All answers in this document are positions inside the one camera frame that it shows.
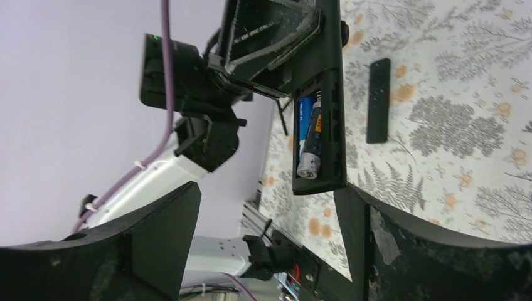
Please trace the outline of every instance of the table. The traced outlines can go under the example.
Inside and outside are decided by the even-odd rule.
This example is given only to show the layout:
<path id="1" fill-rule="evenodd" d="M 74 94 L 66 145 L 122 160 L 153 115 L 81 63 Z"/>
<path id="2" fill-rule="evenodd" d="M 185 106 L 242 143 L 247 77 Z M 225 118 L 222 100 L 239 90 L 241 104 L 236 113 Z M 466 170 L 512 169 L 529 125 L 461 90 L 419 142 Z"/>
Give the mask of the table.
<path id="1" fill-rule="evenodd" d="M 349 0 L 343 49 L 348 181 L 443 227 L 532 241 L 532 3 Z M 365 142 L 368 66 L 392 62 L 389 140 Z M 292 132 L 293 106 L 284 112 Z M 332 193 L 293 196 L 274 118 L 260 212 L 349 278 Z"/>

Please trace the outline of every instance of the white wall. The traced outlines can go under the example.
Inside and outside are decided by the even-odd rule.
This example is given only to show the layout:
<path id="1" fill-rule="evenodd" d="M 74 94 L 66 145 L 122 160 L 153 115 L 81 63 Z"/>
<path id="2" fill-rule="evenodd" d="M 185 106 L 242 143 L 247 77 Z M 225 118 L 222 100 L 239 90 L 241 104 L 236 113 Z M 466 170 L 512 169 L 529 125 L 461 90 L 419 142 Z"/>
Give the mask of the white wall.
<path id="1" fill-rule="evenodd" d="M 173 39 L 203 51 L 224 3 L 171 1 Z M 0 1 L 0 245 L 64 238 L 84 195 L 159 142 L 164 112 L 138 91 L 143 34 L 160 28 L 156 0 Z M 235 157 L 200 182 L 197 234 L 237 235 L 272 108 L 258 97 L 235 106 L 248 126 Z"/>

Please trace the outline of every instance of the battery compartment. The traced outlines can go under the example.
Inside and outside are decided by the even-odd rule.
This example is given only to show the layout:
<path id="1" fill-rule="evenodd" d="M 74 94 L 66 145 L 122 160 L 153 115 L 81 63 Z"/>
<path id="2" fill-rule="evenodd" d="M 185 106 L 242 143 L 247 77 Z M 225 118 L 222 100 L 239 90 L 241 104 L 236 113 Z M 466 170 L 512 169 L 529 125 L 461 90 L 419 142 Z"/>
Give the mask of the battery compartment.
<path id="1" fill-rule="evenodd" d="M 347 186 L 346 140 L 343 104 L 343 86 L 335 70 L 324 71 L 308 81 L 297 92 L 294 110 L 294 152 L 292 190 L 294 195 L 325 193 Z M 304 97 L 316 101 L 321 91 L 321 165 L 317 178 L 306 179 L 297 175 L 299 165 L 299 102 Z"/>

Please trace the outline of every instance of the black remote control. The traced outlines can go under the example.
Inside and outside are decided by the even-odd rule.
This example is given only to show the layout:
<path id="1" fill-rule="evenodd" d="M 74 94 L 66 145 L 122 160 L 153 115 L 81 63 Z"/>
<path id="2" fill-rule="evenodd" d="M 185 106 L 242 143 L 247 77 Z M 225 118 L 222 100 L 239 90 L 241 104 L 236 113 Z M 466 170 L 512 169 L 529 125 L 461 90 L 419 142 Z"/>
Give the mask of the black remote control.
<path id="1" fill-rule="evenodd" d="M 385 143 L 388 140 L 388 113 L 390 111 L 389 58 L 376 61 L 370 66 L 370 95 L 368 102 L 368 128 L 366 143 Z"/>

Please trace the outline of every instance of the aa battery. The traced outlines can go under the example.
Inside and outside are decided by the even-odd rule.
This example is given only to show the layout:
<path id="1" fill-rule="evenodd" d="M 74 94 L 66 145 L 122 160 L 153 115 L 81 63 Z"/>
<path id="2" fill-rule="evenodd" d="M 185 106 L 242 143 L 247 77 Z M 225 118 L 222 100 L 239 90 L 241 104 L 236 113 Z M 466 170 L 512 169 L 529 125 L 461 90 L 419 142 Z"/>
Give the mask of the aa battery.
<path id="1" fill-rule="evenodd" d="M 321 163 L 321 91 L 317 92 L 316 98 L 312 106 L 303 152 L 297 166 L 297 175 L 306 179 L 317 178 Z"/>
<path id="2" fill-rule="evenodd" d="M 313 103 L 313 97 L 304 97 L 299 100 L 299 160 L 301 160 L 307 132 L 309 131 Z"/>

